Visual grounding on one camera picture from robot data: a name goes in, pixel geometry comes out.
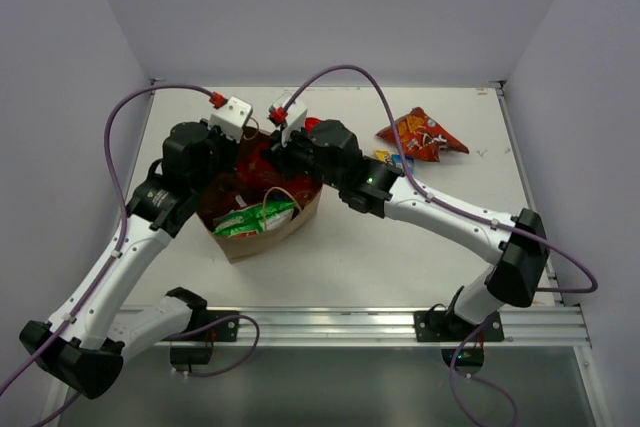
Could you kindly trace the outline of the brown paper bag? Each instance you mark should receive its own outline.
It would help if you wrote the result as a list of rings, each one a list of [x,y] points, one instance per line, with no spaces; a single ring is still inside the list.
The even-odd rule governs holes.
[[[263,253],[274,247],[309,221],[316,214],[319,206],[322,186],[318,194],[305,206],[301,206],[289,192],[280,187],[269,188],[262,198],[255,198],[244,190],[237,173],[237,166],[241,160],[248,156],[254,146],[262,141],[269,143],[269,136],[259,127],[257,121],[252,120],[250,125],[244,129],[235,170],[231,173],[220,174],[209,185],[197,210],[198,218],[231,263]],[[297,208],[293,219],[283,227],[249,237],[223,238],[212,235],[214,222],[222,216],[251,205],[265,205],[268,200],[276,199],[292,201]]]

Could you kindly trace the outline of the blue white snack pack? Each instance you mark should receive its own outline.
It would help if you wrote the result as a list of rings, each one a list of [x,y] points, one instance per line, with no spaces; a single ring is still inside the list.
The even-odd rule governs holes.
[[[410,156],[405,156],[402,158],[398,154],[393,154],[394,165],[400,169],[407,167],[410,172],[414,171],[414,159]]]

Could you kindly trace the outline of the red Skittles candy pack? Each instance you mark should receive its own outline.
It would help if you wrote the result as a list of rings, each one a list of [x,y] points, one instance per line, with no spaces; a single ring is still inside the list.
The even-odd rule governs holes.
[[[308,133],[312,131],[312,129],[321,122],[320,119],[315,117],[307,117],[305,119],[305,129]]]

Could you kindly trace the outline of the green chip bag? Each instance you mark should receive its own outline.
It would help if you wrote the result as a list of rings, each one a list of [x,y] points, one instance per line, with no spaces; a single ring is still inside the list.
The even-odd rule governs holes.
[[[212,235],[223,238],[249,237],[276,230],[289,223],[297,208],[292,201],[268,200],[230,212],[214,222]]]

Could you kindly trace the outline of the yellow M&M candy pack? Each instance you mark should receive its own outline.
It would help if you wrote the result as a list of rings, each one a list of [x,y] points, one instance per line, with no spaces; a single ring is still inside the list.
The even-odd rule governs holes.
[[[390,165],[394,164],[392,154],[386,150],[376,150],[375,156],[378,160],[382,162],[385,162]]]

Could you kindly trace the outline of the red Doritos chip bag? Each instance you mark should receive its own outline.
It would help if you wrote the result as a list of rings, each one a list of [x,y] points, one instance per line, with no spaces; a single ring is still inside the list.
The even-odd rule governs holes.
[[[441,152],[469,154],[469,149],[423,108],[414,107],[394,121],[402,153],[423,162],[439,162]]]

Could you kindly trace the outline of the large red candy bag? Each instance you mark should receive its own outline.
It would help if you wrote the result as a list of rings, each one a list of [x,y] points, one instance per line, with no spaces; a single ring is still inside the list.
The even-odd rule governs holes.
[[[267,141],[259,142],[239,162],[237,173],[244,190],[255,198],[262,198],[269,188],[280,187],[289,192],[301,206],[305,206],[318,194],[321,185],[308,176],[287,178],[279,173],[262,155],[268,148]]]

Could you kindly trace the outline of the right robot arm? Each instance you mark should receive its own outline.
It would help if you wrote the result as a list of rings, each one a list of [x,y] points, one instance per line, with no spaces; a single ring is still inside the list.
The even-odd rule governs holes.
[[[357,137],[337,120],[311,130],[276,131],[263,153],[285,177],[307,175],[337,190],[351,209],[405,222],[453,241],[488,268],[454,295],[445,326],[468,339],[504,305],[532,305],[549,257],[540,216],[490,211],[433,191],[401,169],[364,155]]]

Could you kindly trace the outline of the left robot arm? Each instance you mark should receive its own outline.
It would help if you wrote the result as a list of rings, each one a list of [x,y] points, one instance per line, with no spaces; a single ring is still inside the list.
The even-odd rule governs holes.
[[[153,260],[195,214],[204,192],[233,169],[244,130],[212,121],[175,125],[162,156],[126,205],[125,224],[68,300],[19,334],[37,365],[88,399],[103,395],[126,361],[172,337],[193,340],[208,326],[207,302],[176,287],[131,324],[114,322]]]

